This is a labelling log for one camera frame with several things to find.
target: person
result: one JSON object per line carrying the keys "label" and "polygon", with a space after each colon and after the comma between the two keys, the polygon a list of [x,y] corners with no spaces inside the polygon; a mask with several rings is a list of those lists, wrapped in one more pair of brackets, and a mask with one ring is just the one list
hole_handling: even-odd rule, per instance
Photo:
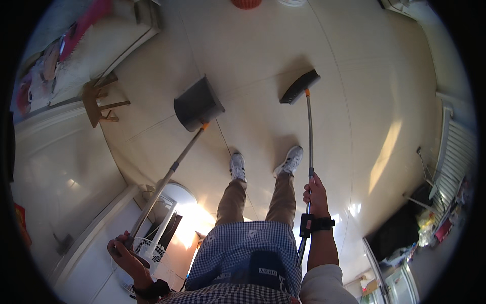
{"label": "person", "polygon": [[[154,283],[149,270],[123,246],[128,232],[108,243],[117,247],[115,262],[134,280],[138,303],[357,303],[343,288],[343,273],[332,229],[312,232],[307,273],[297,266],[294,173],[303,157],[292,147],[274,171],[275,190],[265,221],[244,222],[247,180],[240,153],[230,160],[231,182],[216,213],[216,223],[201,244],[185,291],[169,292]],[[315,218],[329,218],[326,189],[317,174],[304,186],[303,200],[312,202]]]}

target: white sneaker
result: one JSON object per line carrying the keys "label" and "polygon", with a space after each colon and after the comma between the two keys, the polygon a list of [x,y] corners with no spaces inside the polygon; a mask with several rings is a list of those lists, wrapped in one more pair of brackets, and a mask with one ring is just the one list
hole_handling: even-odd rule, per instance
{"label": "white sneaker", "polygon": [[244,158],[241,153],[237,152],[231,155],[229,172],[231,174],[231,180],[241,179],[246,181],[246,177],[244,176]]}
{"label": "white sneaker", "polygon": [[302,149],[301,146],[296,145],[290,148],[289,152],[287,152],[287,157],[285,158],[285,161],[277,168],[275,168],[274,177],[277,178],[277,176],[281,172],[285,172],[293,175],[297,171],[297,167],[299,167],[299,164],[302,161],[303,156],[304,156],[304,149]]}

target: orange basket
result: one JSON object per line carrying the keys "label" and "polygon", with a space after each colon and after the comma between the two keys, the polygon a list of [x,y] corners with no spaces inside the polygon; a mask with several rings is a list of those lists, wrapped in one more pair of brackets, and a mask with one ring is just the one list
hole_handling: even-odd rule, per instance
{"label": "orange basket", "polygon": [[233,4],[242,10],[249,10],[260,5],[261,0],[231,0]]}

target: white radiator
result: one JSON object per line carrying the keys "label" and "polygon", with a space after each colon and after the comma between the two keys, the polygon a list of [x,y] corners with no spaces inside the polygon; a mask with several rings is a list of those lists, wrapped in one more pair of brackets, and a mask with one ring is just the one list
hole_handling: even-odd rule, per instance
{"label": "white radiator", "polygon": [[476,136],[452,119],[449,108],[445,107],[443,112],[442,143],[434,177],[438,191],[432,198],[433,207],[439,211],[435,215],[436,228],[442,224],[462,179],[475,167],[478,156]]}

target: hand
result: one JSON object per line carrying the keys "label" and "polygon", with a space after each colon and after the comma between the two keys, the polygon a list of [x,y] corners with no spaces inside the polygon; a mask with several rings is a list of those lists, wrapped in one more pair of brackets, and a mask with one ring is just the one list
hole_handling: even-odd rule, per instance
{"label": "hand", "polygon": [[[127,248],[123,245],[128,239],[128,231],[125,230],[124,234],[120,234],[118,236],[118,240],[111,240],[108,242],[108,252],[110,253],[111,257],[118,264],[123,270],[125,270],[128,275],[133,278],[134,286],[138,289],[145,289],[154,281],[152,281],[150,277],[150,272],[147,268],[145,268],[142,263],[128,251]],[[111,252],[112,248],[116,247],[118,252],[121,256],[113,254]]]}
{"label": "hand", "polygon": [[304,186],[304,190],[303,200],[305,203],[311,203],[311,214],[315,215],[315,218],[331,217],[328,211],[326,189],[315,172],[309,184]]}

